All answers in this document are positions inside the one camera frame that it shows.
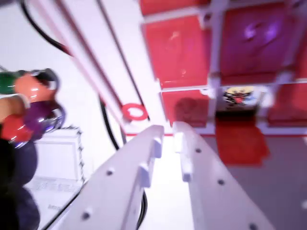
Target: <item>bolt hole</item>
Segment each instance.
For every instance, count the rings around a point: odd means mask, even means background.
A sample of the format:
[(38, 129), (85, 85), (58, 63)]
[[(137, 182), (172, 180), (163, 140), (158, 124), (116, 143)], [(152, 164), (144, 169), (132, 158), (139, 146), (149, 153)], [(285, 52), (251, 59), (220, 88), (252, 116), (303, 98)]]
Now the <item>bolt hole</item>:
[(109, 169), (109, 170), (106, 172), (106, 175), (107, 175), (107, 176), (111, 176), (111, 175), (113, 175), (113, 173), (114, 173), (114, 170), (113, 170), (113, 169)]
[(90, 214), (87, 213), (87, 212), (84, 212), (84, 213), (82, 214), (82, 219), (84, 219), (84, 220), (89, 219), (89, 217), (90, 217)]
[(249, 229), (250, 229), (250, 230), (258, 230), (258, 227), (257, 227), (256, 224), (251, 223), (251, 224), (249, 224)]
[(222, 179), (219, 179), (217, 182), (218, 182), (219, 185), (224, 185), (225, 184), (225, 181), (222, 180)]
[(204, 17), (203, 17), (203, 20), (204, 20), (204, 21), (209, 21), (209, 20), (211, 19), (211, 17), (212, 17), (212, 14), (211, 14), (211, 13), (206, 13), (206, 14), (204, 15)]

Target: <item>sticker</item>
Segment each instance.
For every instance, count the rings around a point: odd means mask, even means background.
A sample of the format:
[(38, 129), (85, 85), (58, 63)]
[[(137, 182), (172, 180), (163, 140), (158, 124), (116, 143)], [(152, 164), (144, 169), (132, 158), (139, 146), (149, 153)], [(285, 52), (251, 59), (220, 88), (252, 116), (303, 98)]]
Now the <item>sticker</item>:
[(223, 87), (219, 92), (217, 110), (254, 110), (263, 94), (263, 87), (261, 86)]

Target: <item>purple ball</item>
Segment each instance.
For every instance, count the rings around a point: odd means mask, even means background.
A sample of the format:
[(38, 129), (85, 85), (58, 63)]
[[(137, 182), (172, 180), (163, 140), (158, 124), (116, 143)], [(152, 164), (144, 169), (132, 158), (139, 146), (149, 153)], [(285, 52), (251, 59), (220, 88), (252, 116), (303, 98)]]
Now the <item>purple ball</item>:
[(48, 101), (33, 102), (24, 115), (24, 124), (32, 130), (33, 137), (40, 139), (46, 128), (45, 120), (52, 114), (52, 106)]
[(33, 131), (32, 140), (41, 139), (45, 132), (60, 128), (64, 120), (64, 109), (52, 101), (31, 103), (24, 116), (24, 124)]

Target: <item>red square tile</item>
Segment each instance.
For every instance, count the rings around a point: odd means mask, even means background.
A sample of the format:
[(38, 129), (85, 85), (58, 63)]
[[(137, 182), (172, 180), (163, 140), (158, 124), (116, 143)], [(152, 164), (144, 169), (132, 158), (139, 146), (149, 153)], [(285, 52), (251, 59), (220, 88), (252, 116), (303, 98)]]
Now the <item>red square tile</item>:
[(200, 28), (197, 16), (145, 24), (143, 32), (162, 88), (207, 84), (211, 31)]
[(295, 21), (283, 3), (230, 10), (224, 19), (220, 67), (223, 78), (277, 72)]
[(210, 0), (141, 0), (143, 15), (208, 4)]
[(193, 127), (206, 127), (209, 97), (199, 90), (163, 92), (166, 116), (172, 125), (184, 121)]
[(298, 52), (298, 59), (296, 63), (296, 79), (306, 79), (307, 78), (307, 33), (305, 34), (300, 50)]
[(307, 83), (285, 84), (281, 86), (274, 106), (269, 110), (268, 122), (271, 126), (307, 125)]

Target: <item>red floor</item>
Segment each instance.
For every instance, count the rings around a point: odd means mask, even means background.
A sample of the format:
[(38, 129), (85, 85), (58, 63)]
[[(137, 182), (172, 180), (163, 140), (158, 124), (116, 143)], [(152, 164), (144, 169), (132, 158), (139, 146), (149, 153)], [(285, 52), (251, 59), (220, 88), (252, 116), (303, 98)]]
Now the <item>red floor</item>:
[(217, 148), (226, 165), (261, 165), (269, 155), (264, 135), (252, 116), (220, 117), (215, 120)]

